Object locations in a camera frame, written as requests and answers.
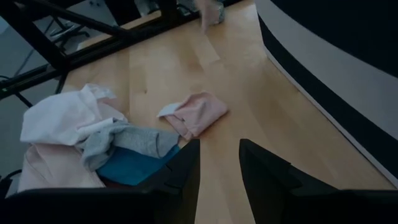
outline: gray floor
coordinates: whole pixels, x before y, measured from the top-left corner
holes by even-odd
[[[114,24],[113,16],[104,4],[90,6],[88,1],[86,1],[72,6],[69,10],[109,25]],[[35,21],[35,25],[43,32],[50,24],[51,19],[50,17],[46,17]],[[52,24],[48,34],[56,28],[58,28],[56,23]],[[96,30],[87,28],[85,30],[90,33],[91,37],[100,34]],[[77,45],[85,39],[86,37],[84,36],[74,37],[66,45],[67,53],[74,52]],[[13,77],[24,63],[32,47],[12,27],[8,27],[0,34],[0,49],[0,75]],[[45,64],[47,64],[45,59],[33,51],[20,73]],[[57,84],[58,81],[50,80],[23,91],[22,95],[31,103],[36,104],[40,100],[54,94]],[[27,107],[16,96],[10,96],[0,101],[0,175],[6,175],[22,167],[23,155],[28,145],[19,141],[19,135],[21,133],[22,116],[26,109]]]

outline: blue cloth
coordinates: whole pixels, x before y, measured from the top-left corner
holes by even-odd
[[[180,148],[175,145],[163,158],[156,159],[134,152],[130,149],[116,147],[105,165],[97,169],[97,174],[120,184],[137,185],[151,174],[158,171]]]

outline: black metal frame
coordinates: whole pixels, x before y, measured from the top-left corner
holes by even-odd
[[[70,55],[65,55],[36,28],[33,22],[21,13],[14,1],[50,11],[53,16],[104,32],[111,35],[111,37]],[[223,3],[224,6],[229,6],[239,1],[224,0]],[[193,12],[188,16],[182,15],[177,9],[176,0],[159,0],[158,4],[162,13],[160,18],[132,29],[123,29],[70,12],[44,0],[1,0],[0,16],[28,41],[49,64],[9,80],[1,81],[0,100],[56,77],[61,77],[61,82],[57,87],[57,93],[59,93],[70,71],[199,18],[199,12]]]

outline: gray cloth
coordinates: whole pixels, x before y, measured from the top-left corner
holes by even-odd
[[[100,168],[112,156],[114,147],[122,147],[154,158],[164,157],[178,143],[178,134],[152,128],[135,127],[124,121],[91,134],[76,145],[83,149],[81,161],[90,171]]]

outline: wooden table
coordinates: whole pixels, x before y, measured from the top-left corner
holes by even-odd
[[[230,112],[201,136],[197,223],[254,223],[238,160],[248,138],[339,189],[393,189],[272,64],[252,0],[202,34],[193,21],[72,71],[64,91],[112,89],[132,124],[173,130],[159,110],[207,90]]]

